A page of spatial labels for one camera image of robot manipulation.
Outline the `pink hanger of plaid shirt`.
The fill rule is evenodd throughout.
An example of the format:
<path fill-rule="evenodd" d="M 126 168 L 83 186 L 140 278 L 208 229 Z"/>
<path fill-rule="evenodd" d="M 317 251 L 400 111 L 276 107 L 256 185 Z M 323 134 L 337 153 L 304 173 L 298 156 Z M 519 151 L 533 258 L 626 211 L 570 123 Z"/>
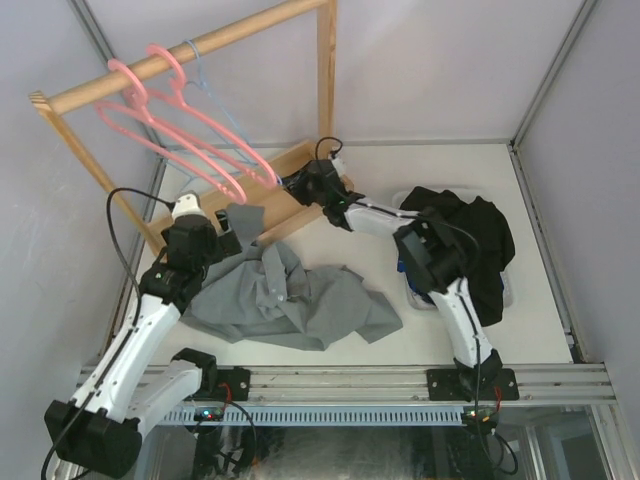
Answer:
<path fill-rule="evenodd" d="M 159 44 L 151 43 L 147 46 L 146 53 L 150 56 L 155 55 L 166 60 L 173 70 L 173 75 L 168 80 L 171 92 L 164 93 L 163 91 L 150 90 L 149 94 L 206 125 L 207 128 L 215 133 L 227 146 L 230 146 L 236 155 L 232 156 L 227 154 L 201 138 L 170 124 L 170 129 L 178 134 L 184 146 L 189 144 L 195 147 L 199 153 L 207 151 L 208 154 L 205 155 L 205 159 L 210 163 L 211 168 L 216 170 L 221 177 L 224 177 L 230 185 L 237 187 L 241 193 L 244 193 L 244 191 L 233 176 L 235 172 L 250 177 L 266 188 L 274 188 L 281 184 L 279 175 L 273 170 L 270 164 L 254 150 L 244 137 L 237 135 L 186 101 L 184 90 L 187 85 L 190 84 L 190 81 L 187 79 L 187 75 L 181 64 L 168 49 Z"/>

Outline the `grey shirt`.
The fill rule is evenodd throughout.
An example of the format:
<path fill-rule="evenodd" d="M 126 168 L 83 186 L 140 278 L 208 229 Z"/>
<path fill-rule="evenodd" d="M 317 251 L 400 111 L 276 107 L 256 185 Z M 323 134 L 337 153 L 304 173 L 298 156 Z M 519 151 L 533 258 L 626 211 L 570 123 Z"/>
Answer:
<path fill-rule="evenodd" d="M 302 351 L 324 351 L 351 333 L 373 343 L 402 328 L 385 295 L 348 267 L 306 269 L 285 243 L 258 244 L 263 208 L 230 204 L 227 214 L 242 250 L 209 268 L 183 324 L 230 343 Z"/>

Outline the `wooden clothes rack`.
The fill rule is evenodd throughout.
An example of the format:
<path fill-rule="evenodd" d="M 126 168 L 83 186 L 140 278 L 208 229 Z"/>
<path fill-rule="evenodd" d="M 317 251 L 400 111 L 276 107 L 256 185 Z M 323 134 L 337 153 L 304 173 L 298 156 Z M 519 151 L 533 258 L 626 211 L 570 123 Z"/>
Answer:
<path fill-rule="evenodd" d="M 133 221 L 153 252 L 159 252 L 164 246 L 160 229 L 168 222 L 146 223 L 134 212 L 121 190 L 115 187 L 100 163 L 64 120 L 65 114 L 93 105 L 98 114 L 107 109 L 118 111 L 172 138 L 221 175 L 222 178 L 216 180 L 201 169 L 190 169 L 213 187 L 204 197 L 206 204 L 245 204 L 253 199 L 256 190 L 260 190 L 265 198 L 275 198 L 280 205 L 285 203 L 285 196 L 291 196 L 301 206 L 310 206 L 319 193 L 318 174 L 303 167 L 300 172 L 279 181 L 276 172 L 279 167 L 287 169 L 299 165 L 303 158 L 313 161 L 315 154 L 310 142 L 301 142 L 272 161 L 266 161 L 238 135 L 187 103 L 183 94 L 187 85 L 184 64 L 310 11 L 317 13 L 318 125 L 320 132 L 328 133 L 334 120 L 337 20 L 334 1 L 284 1 L 171 49 L 152 44 L 147 49 L 147 57 L 134 64 L 125 65 L 112 59 L 108 63 L 108 73 L 99 78 L 52 98 L 36 91 L 30 94 L 29 99 L 97 183 L 114 196 L 114 202 Z M 151 98 L 158 98 L 199 119 L 228 138 L 254 159 L 256 169 L 249 169 L 214 146 L 153 115 L 148 108 Z"/>

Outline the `black shirt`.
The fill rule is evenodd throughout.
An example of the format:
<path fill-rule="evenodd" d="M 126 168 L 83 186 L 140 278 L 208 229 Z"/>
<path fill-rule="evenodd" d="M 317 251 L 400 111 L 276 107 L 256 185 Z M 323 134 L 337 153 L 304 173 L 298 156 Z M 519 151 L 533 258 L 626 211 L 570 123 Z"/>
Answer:
<path fill-rule="evenodd" d="M 475 262 L 468 275 L 471 300 L 483 327 L 503 319 L 501 273 L 516 255 L 515 242 L 504 214 L 480 196 L 467 202 L 451 190 L 437 192 L 416 186 L 400 204 L 406 211 L 433 209 L 456 227 L 454 235 Z"/>

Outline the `blue plaid shirt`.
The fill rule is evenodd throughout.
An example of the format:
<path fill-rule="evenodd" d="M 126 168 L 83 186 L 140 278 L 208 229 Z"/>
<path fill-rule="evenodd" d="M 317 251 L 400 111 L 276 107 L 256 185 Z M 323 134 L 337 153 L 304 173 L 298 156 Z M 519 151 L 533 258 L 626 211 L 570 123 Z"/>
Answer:
<path fill-rule="evenodd" d="M 407 275 L 405 264 L 401 259 L 397 260 L 397 272 L 400 273 L 404 279 L 405 291 L 409 304 L 415 309 L 426 310 L 429 307 L 429 303 L 425 302 L 422 295 L 415 289 Z"/>

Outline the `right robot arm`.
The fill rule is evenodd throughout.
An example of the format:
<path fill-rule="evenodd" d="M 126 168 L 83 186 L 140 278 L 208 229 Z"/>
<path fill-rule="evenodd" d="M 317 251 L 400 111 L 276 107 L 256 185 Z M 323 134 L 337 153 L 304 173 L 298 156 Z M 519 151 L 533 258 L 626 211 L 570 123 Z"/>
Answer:
<path fill-rule="evenodd" d="M 312 160 L 282 179 L 301 205 L 316 204 L 338 228 L 391 237 L 407 284 L 428 296 L 445 319 L 461 391 L 480 399 L 502 369 L 471 299 L 469 275 L 480 257 L 477 240 L 428 209 L 403 211 L 350 191 L 330 160 Z"/>

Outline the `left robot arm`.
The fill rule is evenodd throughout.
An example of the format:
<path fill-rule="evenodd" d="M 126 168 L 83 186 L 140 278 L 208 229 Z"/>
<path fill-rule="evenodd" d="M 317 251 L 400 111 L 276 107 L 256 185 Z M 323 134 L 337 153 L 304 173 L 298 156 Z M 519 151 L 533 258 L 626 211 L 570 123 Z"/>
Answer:
<path fill-rule="evenodd" d="M 197 207 L 174 210 L 156 261 L 143 274 L 138 303 L 94 372 L 67 402 L 54 400 L 44 421 L 52 440 L 45 459 L 114 479 L 136 463 L 145 437 L 181 401 L 206 400 L 220 388 L 214 356 L 183 348 L 160 378 L 136 388 L 151 357 L 201 289 L 213 264 L 240 253 L 226 211 L 211 223 Z"/>

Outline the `light blue wire hanger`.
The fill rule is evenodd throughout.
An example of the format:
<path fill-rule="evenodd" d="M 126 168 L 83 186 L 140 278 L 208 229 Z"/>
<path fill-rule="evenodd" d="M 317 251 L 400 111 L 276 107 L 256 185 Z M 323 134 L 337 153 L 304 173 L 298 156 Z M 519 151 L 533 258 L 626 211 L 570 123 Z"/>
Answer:
<path fill-rule="evenodd" d="M 215 104 L 216 108 L 226 117 L 226 121 L 227 121 L 228 125 L 223 124 L 221 122 L 220 123 L 223 124 L 224 126 L 226 126 L 227 128 L 229 128 L 230 130 L 232 130 L 237 135 L 240 135 L 240 136 L 244 137 L 245 140 L 248 142 L 248 137 L 245 134 L 244 130 L 240 127 L 239 123 L 234 119 L 234 117 L 231 115 L 231 113 L 224 107 L 224 105 L 221 102 L 221 100 L 216 96 L 214 91 L 209 86 L 209 84 L 207 82 L 206 75 L 204 73 L 203 63 L 202 63 L 202 60 L 201 60 L 201 54 L 200 54 L 200 51 L 199 51 L 199 49 L 197 48 L 197 46 L 195 44 L 195 41 L 194 40 L 185 40 L 184 44 L 188 45 L 189 48 L 192 50 L 192 53 L 195 55 L 195 60 L 196 60 L 196 63 L 197 63 L 197 79 L 196 80 L 189 80 L 188 77 L 187 77 L 187 79 L 190 81 L 190 84 L 188 84 L 188 85 L 193 85 L 197 89 L 199 89 L 201 92 L 206 94 L 207 97 Z"/>

